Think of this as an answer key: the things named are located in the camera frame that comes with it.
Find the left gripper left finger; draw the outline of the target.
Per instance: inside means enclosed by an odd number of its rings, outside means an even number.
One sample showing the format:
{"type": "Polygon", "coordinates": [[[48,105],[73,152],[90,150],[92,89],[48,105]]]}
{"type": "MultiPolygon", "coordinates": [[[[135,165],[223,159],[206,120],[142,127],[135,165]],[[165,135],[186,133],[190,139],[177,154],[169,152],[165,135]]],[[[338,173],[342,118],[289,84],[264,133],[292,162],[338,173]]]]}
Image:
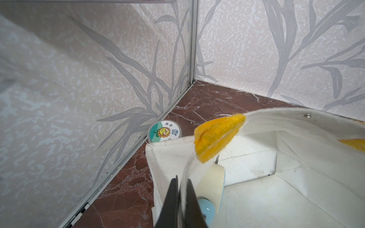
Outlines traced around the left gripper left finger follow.
{"type": "Polygon", "coordinates": [[[179,211],[178,177],[171,179],[160,216],[154,228],[177,228],[179,211]]]}

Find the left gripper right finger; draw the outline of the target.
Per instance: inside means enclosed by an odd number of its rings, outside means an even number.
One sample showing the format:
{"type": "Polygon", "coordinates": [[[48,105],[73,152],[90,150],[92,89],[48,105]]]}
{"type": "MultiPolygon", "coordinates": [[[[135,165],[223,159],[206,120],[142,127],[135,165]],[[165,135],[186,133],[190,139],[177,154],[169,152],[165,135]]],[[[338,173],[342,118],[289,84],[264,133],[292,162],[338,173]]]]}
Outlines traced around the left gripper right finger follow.
{"type": "Polygon", "coordinates": [[[182,197],[184,202],[182,206],[182,226],[183,228],[207,228],[207,224],[203,218],[198,199],[194,190],[193,183],[188,179],[185,195],[182,197]]]}

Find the blue twin bell alarm clock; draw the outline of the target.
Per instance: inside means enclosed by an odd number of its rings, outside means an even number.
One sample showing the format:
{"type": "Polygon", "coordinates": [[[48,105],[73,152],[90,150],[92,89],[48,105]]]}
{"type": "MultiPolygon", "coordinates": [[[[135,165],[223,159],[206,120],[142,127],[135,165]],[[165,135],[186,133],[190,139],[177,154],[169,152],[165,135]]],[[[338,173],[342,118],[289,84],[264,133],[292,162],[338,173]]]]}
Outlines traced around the blue twin bell alarm clock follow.
{"type": "Polygon", "coordinates": [[[218,214],[224,192],[226,171],[218,162],[219,156],[195,188],[198,204],[207,225],[211,225],[218,214]]]}

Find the white canvas tote bag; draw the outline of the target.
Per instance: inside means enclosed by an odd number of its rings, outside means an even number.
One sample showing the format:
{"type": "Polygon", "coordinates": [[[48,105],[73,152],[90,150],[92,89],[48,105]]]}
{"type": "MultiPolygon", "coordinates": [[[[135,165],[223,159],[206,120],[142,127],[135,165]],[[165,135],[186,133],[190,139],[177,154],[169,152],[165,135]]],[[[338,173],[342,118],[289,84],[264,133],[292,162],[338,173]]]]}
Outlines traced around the white canvas tote bag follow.
{"type": "Polygon", "coordinates": [[[237,134],[200,162],[196,136],[149,143],[156,224],[178,177],[178,228],[188,179],[194,190],[219,156],[226,171],[218,214],[208,228],[362,228],[365,225],[365,125],[306,108],[244,114],[237,134]]]}

